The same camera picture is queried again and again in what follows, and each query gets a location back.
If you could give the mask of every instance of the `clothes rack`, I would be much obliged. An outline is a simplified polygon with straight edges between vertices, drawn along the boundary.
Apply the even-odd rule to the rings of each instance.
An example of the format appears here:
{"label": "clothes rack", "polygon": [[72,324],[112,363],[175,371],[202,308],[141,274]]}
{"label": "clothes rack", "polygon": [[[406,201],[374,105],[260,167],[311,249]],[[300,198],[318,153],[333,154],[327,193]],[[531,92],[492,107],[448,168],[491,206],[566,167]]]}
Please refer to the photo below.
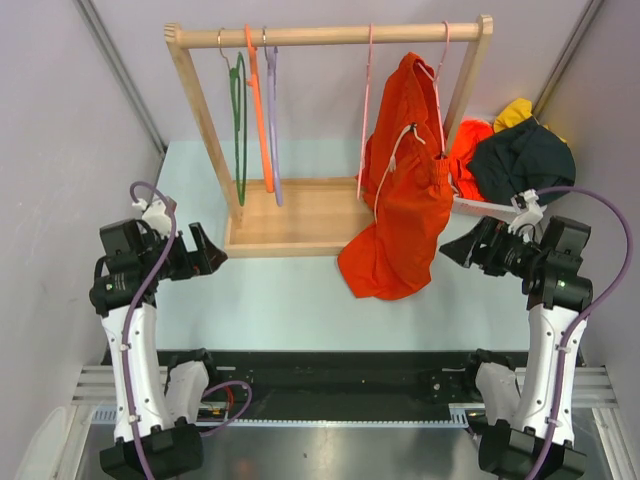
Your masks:
{"label": "clothes rack", "polygon": [[[444,119],[447,152],[453,145],[492,33],[493,19],[489,15],[480,15],[476,23],[449,24],[449,41],[467,42],[468,46]],[[264,34],[267,46],[369,44],[369,25],[267,28]],[[336,255],[373,221],[370,209],[356,198],[357,181],[352,177],[282,179],[286,198],[282,208],[265,191],[263,180],[249,180],[246,202],[241,207],[189,50],[246,47],[245,31],[183,30],[179,24],[170,23],[165,25],[164,35],[229,207],[224,249],[230,257]],[[373,35],[376,44],[446,39],[442,23],[376,25]],[[262,45],[263,40],[261,28],[252,31],[252,43]]]}

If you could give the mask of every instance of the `light blue table surface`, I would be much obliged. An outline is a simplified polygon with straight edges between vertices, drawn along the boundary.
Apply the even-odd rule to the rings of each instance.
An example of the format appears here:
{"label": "light blue table surface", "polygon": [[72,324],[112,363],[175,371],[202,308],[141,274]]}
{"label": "light blue table surface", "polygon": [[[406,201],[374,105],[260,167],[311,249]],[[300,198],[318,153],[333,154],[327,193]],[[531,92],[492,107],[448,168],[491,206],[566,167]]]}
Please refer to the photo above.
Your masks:
{"label": "light blue table surface", "polygon": [[[230,163],[233,145],[222,144]],[[330,177],[357,171],[357,141],[281,142],[282,176]],[[249,147],[249,177],[260,173]],[[159,188],[178,203],[178,227],[202,223],[223,245],[227,209],[202,142],[172,142]],[[467,233],[477,217],[451,215],[439,243]],[[214,275],[162,282],[157,347],[221,350],[526,350],[526,298],[513,277],[491,278],[438,254],[432,281],[396,302],[356,299],[335,257],[228,260]]]}

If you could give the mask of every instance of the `orange garment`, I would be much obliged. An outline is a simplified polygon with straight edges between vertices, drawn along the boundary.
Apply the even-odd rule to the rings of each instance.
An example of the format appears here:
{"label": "orange garment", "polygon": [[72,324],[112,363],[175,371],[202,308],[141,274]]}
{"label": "orange garment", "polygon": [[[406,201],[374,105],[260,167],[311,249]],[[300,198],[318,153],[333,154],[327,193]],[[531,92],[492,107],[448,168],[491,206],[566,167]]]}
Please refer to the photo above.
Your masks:
{"label": "orange garment", "polygon": [[[376,129],[367,142],[362,186],[371,208],[397,146],[396,168],[388,171],[382,185],[377,223],[338,256],[340,271],[356,297],[397,300],[427,285],[438,235],[449,221],[449,160],[438,158],[440,126],[433,82],[419,64],[426,66],[409,53],[389,77]],[[426,68],[433,76],[433,69]],[[401,136],[411,124],[416,125],[415,134],[412,130]]]}
{"label": "orange garment", "polygon": [[453,185],[458,189],[462,198],[480,202],[487,201],[478,190],[476,179],[467,169],[467,164],[473,159],[478,142],[491,135],[493,135],[493,128],[481,120],[464,120],[460,124],[449,153],[449,168]]}

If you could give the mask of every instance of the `black cloth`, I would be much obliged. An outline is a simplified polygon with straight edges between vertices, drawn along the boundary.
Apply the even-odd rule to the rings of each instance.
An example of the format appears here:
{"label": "black cloth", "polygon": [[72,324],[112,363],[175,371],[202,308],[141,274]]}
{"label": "black cloth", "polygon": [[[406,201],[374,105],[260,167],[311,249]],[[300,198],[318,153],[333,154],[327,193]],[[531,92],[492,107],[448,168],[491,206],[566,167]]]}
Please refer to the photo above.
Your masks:
{"label": "black cloth", "polygon": [[[511,205],[511,197],[535,188],[573,185],[576,164],[571,150],[534,117],[478,143],[468,168],[480,193],[492,203]],[[546,205],[564,195],[542,195]]]}

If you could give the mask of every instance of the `robotic arm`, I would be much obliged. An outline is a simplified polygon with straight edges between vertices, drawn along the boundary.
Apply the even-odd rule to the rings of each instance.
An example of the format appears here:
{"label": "robotic arm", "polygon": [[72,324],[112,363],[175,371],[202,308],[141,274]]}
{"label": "robotic arm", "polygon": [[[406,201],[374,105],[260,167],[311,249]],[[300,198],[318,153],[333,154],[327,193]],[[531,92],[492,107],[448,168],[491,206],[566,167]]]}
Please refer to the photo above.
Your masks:
{"label": "robotic arm", "polygon": [[[193,252],[187,251],[182,232],[177,232],[166,260],[135,305],[125,344],[123,331],[130,304],[171,233],[171,219],[162,201],[151,205],[139,201],[136,206],[144,212],[141,220],[128,219],[100,229],[105,256],[96,264],[89,293],[107,334],[118,406],[115,446],[100,452],[100,463],[115,479],[145,478],[134,444],[132,426],[136,423],[154,477],[166,479],[202,466],[202,441],[195,422],[202,394],[216,379],[208,354],[196,351],[175,362],[163,392],[155,344],[155,292],[165,278],[186,280],[214,273],[227,255],[209,241],[199,223],[189,225],[197,247]],[[104,266],[108,274],[103,276]],[[123,366],[125,350],[130,378]],[[132,402],[127,399],[126,381],[131,382]],[[133,412],[130,403],[135,405]]]}
{"label": "robotic arm", "polygon": [[514,204],[520,214],[511,225],[483,217],[471,232],[441,246],[440,251],[465,268],[477,264],[486,275],[509,272],[522,279],[522,292],[528,295],[530,351],[522,395],[504,359],[480,351],[471,368],[488,422],[480,442],[480,468],[504,479],[526,478],[550,423],[555,422],[553,443],[538,478],[576,479],[584,473],[585,456],[573,450],[571,393],[586,322],[571,333],[565,349],[557,421],[552,420],[551,409],[560,340],[593,297],[591,281],[578,276],[580,255],[591,229],[554,216],[540,243],[525,241],[520,236],[522,227],[533,226],[542,218],[536,200],[533,191],[517,196]]}

